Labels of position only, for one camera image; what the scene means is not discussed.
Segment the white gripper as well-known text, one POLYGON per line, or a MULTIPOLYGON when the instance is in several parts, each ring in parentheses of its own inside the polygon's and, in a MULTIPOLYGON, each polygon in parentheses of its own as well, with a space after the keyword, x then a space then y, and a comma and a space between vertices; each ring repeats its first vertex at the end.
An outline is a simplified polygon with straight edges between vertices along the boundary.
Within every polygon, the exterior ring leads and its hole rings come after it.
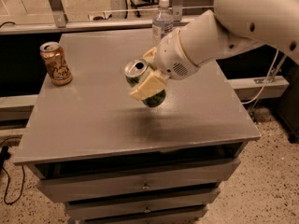
POLYGON ((137 101, 146 100, 166 88, 168 76, 171 79, 182 80, 195 74, 199 67, 185 54, 180 43, 180 31, 176 29, 166 35, 157 48, 152 47, 142 58, 150 65, 155 65, 160 71, 150 72, 146 78, 136 84, 130 95, 137 101))

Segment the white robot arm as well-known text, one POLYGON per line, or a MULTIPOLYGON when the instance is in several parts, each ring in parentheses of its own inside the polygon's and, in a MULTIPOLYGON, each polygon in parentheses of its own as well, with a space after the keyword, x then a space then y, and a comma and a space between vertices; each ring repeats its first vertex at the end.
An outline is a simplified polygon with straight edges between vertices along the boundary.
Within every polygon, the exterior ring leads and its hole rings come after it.
POLYGON ((143 55, 153 66, 130 95, 146 100, 169 78, 181 80, 211 61, 268 45, 299 62, 299 0, 214 0, 214 9, 166 35, 143 55))

